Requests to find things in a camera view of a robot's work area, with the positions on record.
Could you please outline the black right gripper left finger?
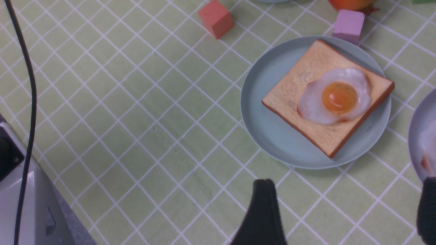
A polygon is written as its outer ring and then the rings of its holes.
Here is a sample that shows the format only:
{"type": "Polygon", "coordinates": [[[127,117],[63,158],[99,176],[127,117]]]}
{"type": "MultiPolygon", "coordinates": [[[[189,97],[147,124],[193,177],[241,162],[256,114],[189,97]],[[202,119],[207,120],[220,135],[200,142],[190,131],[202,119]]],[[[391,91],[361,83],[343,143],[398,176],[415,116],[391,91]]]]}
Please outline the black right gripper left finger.
{"type": "Polygon", "coordinates": [[[286,245],[275,184],[257,179],[249,208],[231,245],[286,245]]]}

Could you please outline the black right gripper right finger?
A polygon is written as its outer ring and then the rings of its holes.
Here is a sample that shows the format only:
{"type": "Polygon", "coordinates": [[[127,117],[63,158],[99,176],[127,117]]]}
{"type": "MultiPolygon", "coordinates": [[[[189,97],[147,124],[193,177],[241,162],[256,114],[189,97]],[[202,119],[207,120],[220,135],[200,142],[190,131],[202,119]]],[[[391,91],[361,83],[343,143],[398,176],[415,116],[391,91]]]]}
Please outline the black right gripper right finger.
{"type": "Polygon", "coordinates": [[[427,177],[424,180],[419,200],[417,233],[426,245],[436,244],[436,178],[427,177]]]}

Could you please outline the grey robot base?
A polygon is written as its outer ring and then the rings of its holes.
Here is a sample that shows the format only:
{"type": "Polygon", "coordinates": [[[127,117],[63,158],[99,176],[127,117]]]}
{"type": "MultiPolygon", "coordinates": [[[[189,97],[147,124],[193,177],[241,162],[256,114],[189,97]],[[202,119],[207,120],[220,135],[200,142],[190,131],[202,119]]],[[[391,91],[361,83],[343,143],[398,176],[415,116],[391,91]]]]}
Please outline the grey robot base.
{"type": "MultiPolygon", "coordinates": [[[[12,245],[27,149],[3,117],[0,137],[0,243],[12,245]]],[[[19,244],[96,244],[34,158],[31,159],[28,172],[19,244]]]]}

